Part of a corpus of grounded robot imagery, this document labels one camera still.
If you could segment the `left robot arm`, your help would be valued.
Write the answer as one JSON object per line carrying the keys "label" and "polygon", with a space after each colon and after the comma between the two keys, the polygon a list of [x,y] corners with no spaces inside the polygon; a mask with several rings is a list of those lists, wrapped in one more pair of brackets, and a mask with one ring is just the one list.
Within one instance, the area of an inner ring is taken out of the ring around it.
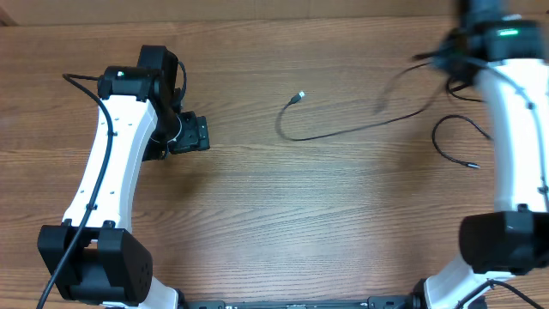
{"label": "left robot arm", "polygon": [[161,283],[153,258],[132,233],[142,163],[210,147],[205,117],[184,112],[184,64],[163,45],[144,45],[136,66],[110,66],[90,96],[99,108],[94,142],[73,201],[37,247],[52,290],[107,308],[184,308],[183,293]]}

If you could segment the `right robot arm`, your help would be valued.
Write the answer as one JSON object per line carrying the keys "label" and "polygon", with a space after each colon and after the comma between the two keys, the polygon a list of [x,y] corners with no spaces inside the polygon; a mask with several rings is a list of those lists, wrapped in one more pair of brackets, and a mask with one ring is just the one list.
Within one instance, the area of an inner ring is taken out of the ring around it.
{"label": "right robot arm", "polygon": [[494,210],[470,215],[459,251],[420,281],[411,308],[473,308],[490,288],[548,265],[548,65],[536,21],[503,1],[460,1],[457,26],[431,53],[454,81],[476,88],[492,115]]}

